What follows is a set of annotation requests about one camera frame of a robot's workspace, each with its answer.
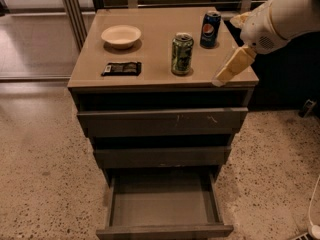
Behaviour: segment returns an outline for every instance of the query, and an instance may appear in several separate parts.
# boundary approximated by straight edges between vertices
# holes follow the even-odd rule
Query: blue can
[[[216,45],[221,22],[221,13],[208,11],[203,17],[200,45],[204,48],[213,48]]]

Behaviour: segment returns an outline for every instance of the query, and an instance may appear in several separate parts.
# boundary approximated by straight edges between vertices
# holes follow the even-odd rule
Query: soda can
[[[202,22],[200,45],[204,48],[213,48],[216,45],[218,31],[221,22],[221,13],[208,11]]]
[[[187,33],[177,33],[172,40],[171,71],[175,75],[186,75],[190,72],[193,38]]]

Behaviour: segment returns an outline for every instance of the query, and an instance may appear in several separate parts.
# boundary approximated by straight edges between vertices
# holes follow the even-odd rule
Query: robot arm
[[[242,29],[244,45],[216,75],[216,86],[245,70],[257,54],[271,53],[300,35],[320,31],[320,0],[268,0],[252,12],[231,19],[231,23]]]

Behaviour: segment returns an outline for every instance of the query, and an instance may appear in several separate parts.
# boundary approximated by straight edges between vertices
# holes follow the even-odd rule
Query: white cable
[[[310,200],[310,204],[309,204],[308,217],[309,217],[309,222],[310,222],[311,226],[313,226],[313,222],[312,222],[312,220],[311,220],[311,214],[310,214],[310,213],[311,213],[311,204],[312,204],[314,195],[315,195],[315,193],[316,193],[317,186],[318,186],[318,184],[319,184],[319,180],[320,180],[320,174],[319,174],[318,180],[317,180],[317,182],[316,182],[316,185],[315,185],[315,187],[314,187],[313,194],[312,194],[312,197],[311,197],[311,200]]]

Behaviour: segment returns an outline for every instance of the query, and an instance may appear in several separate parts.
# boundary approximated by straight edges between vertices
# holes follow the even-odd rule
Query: white bowl
[[[141,36],[141,31],[133,26],[118,25],[107,28],[101,38],[115,49],[128,49]]]

